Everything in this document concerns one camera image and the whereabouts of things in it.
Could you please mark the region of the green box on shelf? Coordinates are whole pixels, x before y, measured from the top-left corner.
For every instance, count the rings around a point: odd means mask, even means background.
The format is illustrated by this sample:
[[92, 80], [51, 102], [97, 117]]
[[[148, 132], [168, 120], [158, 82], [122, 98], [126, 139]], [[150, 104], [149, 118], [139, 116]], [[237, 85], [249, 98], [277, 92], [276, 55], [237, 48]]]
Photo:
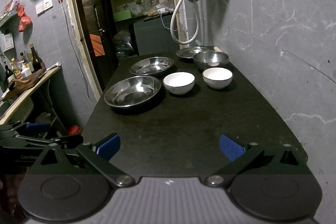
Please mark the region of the green box on shelf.
[[130, 10], [124, 10], [120, 12], [116, 12], [113, 14], [113, 18], [115, 22], [120, 22], [123, 20], [131, 19], [132, 18], [132, 13]]

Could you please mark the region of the steel plate with sticker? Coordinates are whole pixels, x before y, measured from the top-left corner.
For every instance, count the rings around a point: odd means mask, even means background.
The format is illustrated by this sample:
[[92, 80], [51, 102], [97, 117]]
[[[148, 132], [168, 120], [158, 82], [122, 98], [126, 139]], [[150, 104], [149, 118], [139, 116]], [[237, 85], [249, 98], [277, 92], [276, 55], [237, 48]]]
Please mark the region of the steel plate with sticker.
[[176, 51], [176, 55], [181, 59], [192, 59], [194, 55], [200, 52], [208, 51], [206, 47], [186, 47]]

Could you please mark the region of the white wall switch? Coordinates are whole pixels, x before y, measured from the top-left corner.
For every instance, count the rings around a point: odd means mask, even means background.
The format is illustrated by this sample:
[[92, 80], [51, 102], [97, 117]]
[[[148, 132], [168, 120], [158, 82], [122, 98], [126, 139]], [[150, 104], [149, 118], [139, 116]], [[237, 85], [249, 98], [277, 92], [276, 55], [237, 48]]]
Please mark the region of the white wall switch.
[[35, 11], [37, 16], [53, 8], [52, 0], [43, 0], [35, 5]]

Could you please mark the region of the dark cabinet in doorway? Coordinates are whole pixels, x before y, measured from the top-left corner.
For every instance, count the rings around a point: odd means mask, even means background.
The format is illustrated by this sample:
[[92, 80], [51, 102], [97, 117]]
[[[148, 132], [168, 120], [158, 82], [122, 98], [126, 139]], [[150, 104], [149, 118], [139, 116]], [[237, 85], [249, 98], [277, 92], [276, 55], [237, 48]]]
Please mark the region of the dark cabinet in doorway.
[[170, 20], [171, 15], [168, 15], [162, 19], [158, 17], [134, 23], [135, 41], [140, 56], [179, 50], [179, 45], [171, 38], [170, 30], [166, 29]]

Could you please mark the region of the wooden cutting board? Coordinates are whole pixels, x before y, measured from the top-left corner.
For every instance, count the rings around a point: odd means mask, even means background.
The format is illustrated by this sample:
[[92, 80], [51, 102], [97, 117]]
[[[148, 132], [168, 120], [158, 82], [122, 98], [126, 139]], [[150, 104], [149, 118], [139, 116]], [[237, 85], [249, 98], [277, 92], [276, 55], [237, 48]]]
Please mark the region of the wooden cutting board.
[[40, 69], [24, 79], [11, 80], [9, 83], [9, 91], [1, 97], [1, 101], [7, 101], [13, 96], [22, 94], [24, 91], [33, 88], [44, 76], [45, 72], [46, 69]]

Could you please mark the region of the deep steel bowl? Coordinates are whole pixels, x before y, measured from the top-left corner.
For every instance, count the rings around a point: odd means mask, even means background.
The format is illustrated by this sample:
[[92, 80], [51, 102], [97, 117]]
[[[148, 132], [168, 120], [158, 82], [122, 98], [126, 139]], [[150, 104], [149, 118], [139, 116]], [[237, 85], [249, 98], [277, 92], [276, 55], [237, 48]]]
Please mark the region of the deep steel bowl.
[[197, 68], [204, 71], [209, 68], [225, 67], [229, 63], [229, 56], [219, 51], [204, 51], [195, 54], [193, 60]]

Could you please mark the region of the white ceramic bowl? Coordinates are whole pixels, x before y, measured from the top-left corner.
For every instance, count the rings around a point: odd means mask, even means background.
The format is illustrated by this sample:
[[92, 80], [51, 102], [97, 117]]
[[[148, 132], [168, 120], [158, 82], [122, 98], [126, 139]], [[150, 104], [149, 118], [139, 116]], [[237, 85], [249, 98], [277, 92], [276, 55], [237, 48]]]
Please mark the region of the white ceramic bowl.
[[166, 90], [172, 94], [183, 95], [188, 93], [195, 83], [195, 76], [188, 72], [176, 72], [163, 79]]
[[204, 82], [213, 89], [227, 87], [233, 78], [233, 73], [225, 68], [209, 68], [202, 73]]

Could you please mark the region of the red plastic bag on wall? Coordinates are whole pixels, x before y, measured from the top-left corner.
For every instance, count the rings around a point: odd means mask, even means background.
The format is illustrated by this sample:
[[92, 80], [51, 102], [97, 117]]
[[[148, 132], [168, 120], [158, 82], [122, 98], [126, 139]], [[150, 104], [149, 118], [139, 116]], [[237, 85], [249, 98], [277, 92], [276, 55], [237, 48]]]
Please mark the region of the red plastic bag on wall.
[[23, 4], [19, 4], [17, 6], [17, 12], [19, 16], [19, 32], [25, 32], [25, 30], [29, 29], [32, 25], [31, 18], [25, 12], [25, 6]]

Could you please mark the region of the dark glass bottle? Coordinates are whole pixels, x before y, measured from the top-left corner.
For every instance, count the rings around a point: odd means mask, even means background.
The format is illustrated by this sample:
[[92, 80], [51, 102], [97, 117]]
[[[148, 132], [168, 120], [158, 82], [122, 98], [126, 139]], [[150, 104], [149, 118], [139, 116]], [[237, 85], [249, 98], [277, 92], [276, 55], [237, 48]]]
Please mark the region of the dark glass bottle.
[[46, 67], [45, 67], [45, 64], [43, 62], [43, 60], [38, 56], [35, 48], [34, 48], [34, 45], [33, 44], [30, 44], [30, 50], [31, 50], [31, 54], [32, 54], [32, 65], [33, 65], [33, 68], [34, 68], [34, 71], [39, 71], [39, 70], [42, 70], [43, 72], [46, 71]]

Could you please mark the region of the red capped jar on floor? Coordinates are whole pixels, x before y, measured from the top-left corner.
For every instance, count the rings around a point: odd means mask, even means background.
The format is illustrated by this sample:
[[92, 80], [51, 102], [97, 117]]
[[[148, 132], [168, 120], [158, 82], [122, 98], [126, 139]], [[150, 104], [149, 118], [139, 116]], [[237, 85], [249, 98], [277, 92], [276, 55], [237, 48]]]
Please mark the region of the red capped jar on floor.
[[74, 125], [71, 126], [70, 129], [68, 130], [68, 135], [76, 135], [76, 134], [81, 134], [82, 128], [80, 126]]

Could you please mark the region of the yellow oil bottle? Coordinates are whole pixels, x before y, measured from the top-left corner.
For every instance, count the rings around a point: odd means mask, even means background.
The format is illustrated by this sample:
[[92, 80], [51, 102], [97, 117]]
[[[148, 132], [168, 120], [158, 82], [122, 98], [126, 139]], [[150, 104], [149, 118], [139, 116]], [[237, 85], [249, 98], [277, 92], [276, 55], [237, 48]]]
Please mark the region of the yellow oil bottle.
[[13, 71], [16, 79], [21, 79], [22, 78], [21, 69], [20, 69], [20, 67], [18, 65], [18, 62], [16, 61], [15, 58], [11, 59], [11, 70]]

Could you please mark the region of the wooden side counter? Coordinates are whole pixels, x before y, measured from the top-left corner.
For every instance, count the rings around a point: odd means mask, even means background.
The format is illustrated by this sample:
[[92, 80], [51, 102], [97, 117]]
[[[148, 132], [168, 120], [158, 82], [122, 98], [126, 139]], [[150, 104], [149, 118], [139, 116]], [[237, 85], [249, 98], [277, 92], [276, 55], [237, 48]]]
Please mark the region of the wooden side counter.
[[22, 95], [20, 95], [14, 103], [5, 111], [5, 113], [1, 116], [1, 124], [6, 124], [12, 117], [13, 115], [18, 111], [18, 109], [24, 104], [24, 102], [30, 98], [30, 96], [38, 90], [40, 86], [42, 86], [43, 83], [45, 83], [47, 80], [51, 78], [57, 71], [59, 71], [62, 67], [53, 67], [49, 71], [46, 71], [43, 75], [42, 78], [37, 82], [37, 84], [28, 89], [25, 90]]

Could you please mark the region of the white soap bottle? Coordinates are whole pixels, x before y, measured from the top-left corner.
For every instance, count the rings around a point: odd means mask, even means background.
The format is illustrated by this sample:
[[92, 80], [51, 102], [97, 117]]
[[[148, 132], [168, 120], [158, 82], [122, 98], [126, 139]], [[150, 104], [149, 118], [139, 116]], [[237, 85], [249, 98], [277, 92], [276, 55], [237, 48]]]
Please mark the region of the white soap bottle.
[[30, 67], [25, 63], [24, 60], [21, 61], [21, 65], [22, 65], [22, 70], [21, 70], [22, 78], [24, 79], [26, 77], [29, 77], [32, 74]]

